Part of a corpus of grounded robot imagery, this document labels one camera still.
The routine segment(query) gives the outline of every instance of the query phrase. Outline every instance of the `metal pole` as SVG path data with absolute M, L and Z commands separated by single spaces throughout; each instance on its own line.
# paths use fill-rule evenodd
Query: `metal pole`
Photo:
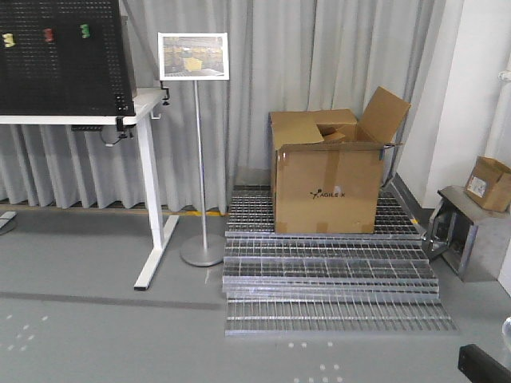
M 180 255 L 181 258 L 190 265 L 206 267 L 216 265 L 224 259 L 225 238 L 217 234 L 208 234 L 206 231 L 206 192 L 204 187 L 204 158 L 202 154 L 202 133 L 200 132 L 198 82 L 198 80 L 194 80 L 193 82 L 193 96 L 195 98 L 197 143 L 199 147 L 200 217 L 202 222 L 202 238 L 201 235 L 195 235 L 184 241 L 183 245 L 181 245 Z
M 193 96 L 195 97 L 195 118 L 197 126 L 197 146 L 199 148 L 199 174 L 200 174 L 200 217 L 202 219 L 202 243 L 204 253 L 208 251 L 208 233 L 206 232 L 206 191 L 204 190 L 204 158 L 202 155 L 202 134 L 200 131 L 200 104 L 199 81 L 193 82 Z

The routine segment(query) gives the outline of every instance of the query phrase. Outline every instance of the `black pegboard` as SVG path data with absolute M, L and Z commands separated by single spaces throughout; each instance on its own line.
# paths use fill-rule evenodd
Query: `black pegboard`
M 134 116 L 130 65 L 117 0 L 0 0 L 0 114 Z

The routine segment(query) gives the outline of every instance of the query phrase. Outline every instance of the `cardboard box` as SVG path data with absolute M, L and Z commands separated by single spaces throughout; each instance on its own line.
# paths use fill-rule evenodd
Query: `cardboard box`
M 511 169 L 493 158 L 478 157 L 465 193 L 483 209 L 505 211 L 511 203 Z
M 349 109 L 271 113 L 277 233 L 372 233 L 383 153 L 410 104 L 378 88 Z

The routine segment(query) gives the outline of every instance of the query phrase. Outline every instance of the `gray curtain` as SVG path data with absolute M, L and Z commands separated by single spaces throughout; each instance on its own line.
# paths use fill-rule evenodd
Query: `gray curtain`
M 267 184 L 275 110 L 351 108 L 377 86 L 410 100 L 440 0 L 129 0 L 139 87 L 155 86 L 157 32 L 228 32 L 231 80 L 199 83 L 206 205 L 225 212 L 234 184 Z M 153 57 L 147 57 L 142 45 Z M 162 203 L 200 206 L 192 83 L 168 83 L 153 121 Z M 105 135 L 114 138 L 115 128 Z M 96 133 L 0 128 L 0 199 L 59 207 L 144 201 L 137 143 L 106 148 Z

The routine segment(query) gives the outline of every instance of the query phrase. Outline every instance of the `white table frame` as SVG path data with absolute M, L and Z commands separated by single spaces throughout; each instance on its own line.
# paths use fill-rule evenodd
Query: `white table frame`
M 163 96 L 164 91 L 160 89 L 137 89 L 137 96 L 133 99 L 135 116 L 126 116 L 123 119 L 124 125 L 137 125 L 146 207 L 149 211 L 149 224 L 153 236 L 153 250 L 150 252 L 144 268 L 135 282 L 135 290 L 147 290 L 149 288 L 179 219 L 178 215 L 170 215 L 164 224 L 161 211 L 151 117 L 154 108 Z M 0 124 L 115 125 L 116 116 L 0 116 Z

